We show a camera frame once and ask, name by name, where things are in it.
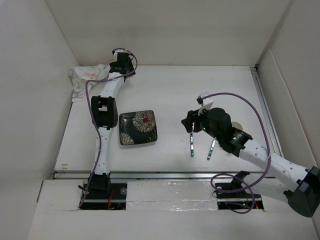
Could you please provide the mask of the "silver fork teal handle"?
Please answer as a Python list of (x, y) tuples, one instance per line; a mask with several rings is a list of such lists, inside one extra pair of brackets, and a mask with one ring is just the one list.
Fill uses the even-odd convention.
[(190, 156), (193, 158), (194, 155), (195, 155), (195, 153), (194, 153), (194, 136), (193, 136), (193, 132), (190, 133), (189, 139), (190, 139)]

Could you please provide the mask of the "silver spoon teal handle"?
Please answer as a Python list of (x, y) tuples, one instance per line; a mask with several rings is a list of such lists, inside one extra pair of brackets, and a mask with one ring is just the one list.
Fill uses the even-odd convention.
[(213, 151), (214, 151), (214, 148), (215, 148), (215, 144), (216, 144), (216, 139), (213, 138), (212, 139), (212, 143), (210, 145), (210, 149), (209, 149), (209, 152), (208, 152), (208, 155), (207, 155), (207, 160), (209, 161), (212, 157), (212, 154), (213, 154)]

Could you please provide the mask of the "floral patterned cloth placemat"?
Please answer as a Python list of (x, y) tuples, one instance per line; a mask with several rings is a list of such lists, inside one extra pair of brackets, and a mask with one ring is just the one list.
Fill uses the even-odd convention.
[(81, 102), (86, 98), (85, 86), (88, 83), (88, 91), (97, 81), (104, 80), (108, 77), (110, 66), (107, 64), (99, 64), (95, 66), (74, 66), (69, 71), (69, 77), (73, 85), (72, 102)]

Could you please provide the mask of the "black floral square plate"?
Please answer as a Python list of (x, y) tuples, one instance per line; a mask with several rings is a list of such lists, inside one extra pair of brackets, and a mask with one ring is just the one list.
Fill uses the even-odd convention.
[(119, 115), (119, 141), (122, 146), (148, 144), (157, 140), (157, 123), (153, 110)]

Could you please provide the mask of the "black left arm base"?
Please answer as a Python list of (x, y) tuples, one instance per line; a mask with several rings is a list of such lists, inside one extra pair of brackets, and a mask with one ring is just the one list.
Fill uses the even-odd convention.
[(126, 183), (112, 183), (110, 174), (94, 174), (86, 191), (87, 183), (78, 185), (82, 190), (79, 208), (81, 210), (125, 210), (127, 198)]

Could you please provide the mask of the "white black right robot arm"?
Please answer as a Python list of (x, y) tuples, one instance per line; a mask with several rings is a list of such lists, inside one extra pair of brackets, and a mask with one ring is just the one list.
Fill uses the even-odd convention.
[(248, 161), (275, 178), (263, 178), (254, 185), (256, 178), (244, 175), (231, 184), (237, 197), (249, 192), (287, 203), (298, 214), (311, 218), (320, 205), (320, 169), (308, 169), (285, 158), (269, 153), (248, 133), (232, 126), (231, 117), (222, 108), (199, 112), (190, 110), (181, 121), (188, 133), (204, 131), (214, 137), (219, 146), (229, 154)]

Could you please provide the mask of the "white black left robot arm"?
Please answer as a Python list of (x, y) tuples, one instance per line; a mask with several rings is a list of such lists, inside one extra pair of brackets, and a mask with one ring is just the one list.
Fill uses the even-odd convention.
[(98, 95), (87, 99), (92, 123), (97, 133), (95, 161), (88, 179), (86, 189), (95, 192), (100, 198), (107, 198), (111, 194), (110, 163), (108, 153), (111, 135), (118, 124), (118, 111), (115, 97), (126, 79), (135, 74), (133, 66), (134, 55), (125, 48), (116, 48), (112, 51), (114, 62), (105, 83)]

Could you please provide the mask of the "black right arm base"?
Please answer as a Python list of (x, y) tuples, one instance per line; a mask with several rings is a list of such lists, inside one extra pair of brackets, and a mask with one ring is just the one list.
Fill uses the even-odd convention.
[[(216, 188), (226, 191), (233, 191), (243, 188), (243, 183), (232, 178), (231, 182), (217, 182), (214, 184)], [(262, 197), (259, 194), (254, 194), (254, 201), (248, 189), (241, 192), (224, 193), (214, 191), (212, 196), (217, 199), (218, 210), (231, 210), (238, 213), (246, 212), (253, 205), (253, 210), (263, 210), (264, 205)]]

